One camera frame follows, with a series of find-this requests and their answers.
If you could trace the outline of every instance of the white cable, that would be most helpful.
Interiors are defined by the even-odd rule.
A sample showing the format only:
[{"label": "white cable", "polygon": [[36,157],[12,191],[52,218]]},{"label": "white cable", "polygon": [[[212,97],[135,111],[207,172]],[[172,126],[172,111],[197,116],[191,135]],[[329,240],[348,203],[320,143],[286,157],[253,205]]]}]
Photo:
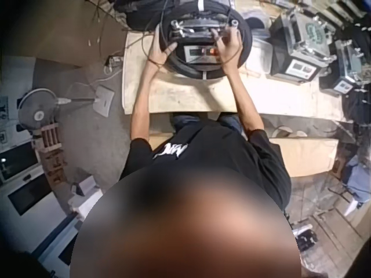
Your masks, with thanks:
[{"label": "white cable", "polygon": [[118,75],[120,72],[122,72],[122,69],[120,69],[119,71],[115,72],[114,74],[112,74],[110,77],[107,77],[107,78],[102,78],[102,79],[96,79],[95,81],[93,81],[92,83],[88,83],[88,84],[85,84],[85,83],[81,83],[81,82],[74,82],[72,83],[69,88],[67,89],[67,92],[66,92],[66,95],[68,95],[68,92],[71,90],[71,88],[74,86],[74,85],[81,85],[81,86],[86,86],[86,87],[89,87],[97,82],[104,82],[104,81],[108,81],[110,79],[112,79],[113,77],[115,77],[116,75]]},{"label": "white cable", "polygon": [[198,0],[198,10],[200,12],[203,12],[205,10],[205,7],[203,5],[203,0]]}]

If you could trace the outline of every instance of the hand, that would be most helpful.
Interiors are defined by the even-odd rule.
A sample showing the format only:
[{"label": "hand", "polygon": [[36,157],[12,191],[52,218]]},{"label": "hand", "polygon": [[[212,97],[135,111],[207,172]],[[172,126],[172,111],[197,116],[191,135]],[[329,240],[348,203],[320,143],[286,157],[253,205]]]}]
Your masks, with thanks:
[{"label": "hand", "polygon": [[226,75],[238,71],[238,62],[242,53],[241,33],[236,27],[225,28],[227,37],[224,39],[218,32],[212,29],[221,60],[221,67]]},{"label": "hand", "polygon": [[143,71],[143,75],[149,77],[150,79],[152,79],[156,75],[159,69],[165,64],[171,52],[174,51],[177,47],[177,43],[174,42],[169,45],[169,47],[166,48],[164,52],[162,52],[160,48],[159,36],[160,30],[159,25],[157,25],[151,49],[148,54],[148,60]]}]

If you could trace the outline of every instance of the fan stand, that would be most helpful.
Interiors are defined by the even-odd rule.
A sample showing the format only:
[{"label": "fan stand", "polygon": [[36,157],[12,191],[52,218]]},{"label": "fan stand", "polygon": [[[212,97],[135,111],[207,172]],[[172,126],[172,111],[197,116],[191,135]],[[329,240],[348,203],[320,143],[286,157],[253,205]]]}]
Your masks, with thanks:
[{"label": "fan stand", "polygon": [[95,98],[57,98],[58,105],[68,103],[92,103],[93,109],[98,114],[108,117],[114,92],[106,89],[105,87],[98,86]]}]

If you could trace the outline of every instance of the screw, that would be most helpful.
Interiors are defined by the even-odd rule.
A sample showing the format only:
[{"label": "screw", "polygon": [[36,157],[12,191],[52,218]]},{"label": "screw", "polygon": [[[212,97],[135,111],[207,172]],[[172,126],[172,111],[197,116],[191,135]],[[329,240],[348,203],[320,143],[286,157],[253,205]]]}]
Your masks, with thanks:
[{"label": "screw", "polygon": [[235,19],[233,19],[232,21],[231,21],[231,24],[232,24],[232,26],[233,27],[238,27],[238,20],[235,20]]}]

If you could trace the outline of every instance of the round device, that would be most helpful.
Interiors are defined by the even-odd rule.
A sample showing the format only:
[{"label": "round device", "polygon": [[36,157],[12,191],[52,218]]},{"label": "round device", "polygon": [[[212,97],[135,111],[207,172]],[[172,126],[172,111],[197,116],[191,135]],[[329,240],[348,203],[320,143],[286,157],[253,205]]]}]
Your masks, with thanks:
[{"label": "round device", "polygon": [[239,29],[243,50],[238,67],[248,59],[252,47],[252,33],[242,16],[231,7],[212,0],[204,1],[199,11],[198,1],[187,2],[163,16],[160,23],[160,46],[164,51],[177,42],[177,49],[166,65],[189,78],[216,79],[225,76],[218,59],[211,29],[225,35],[227,25]]}]

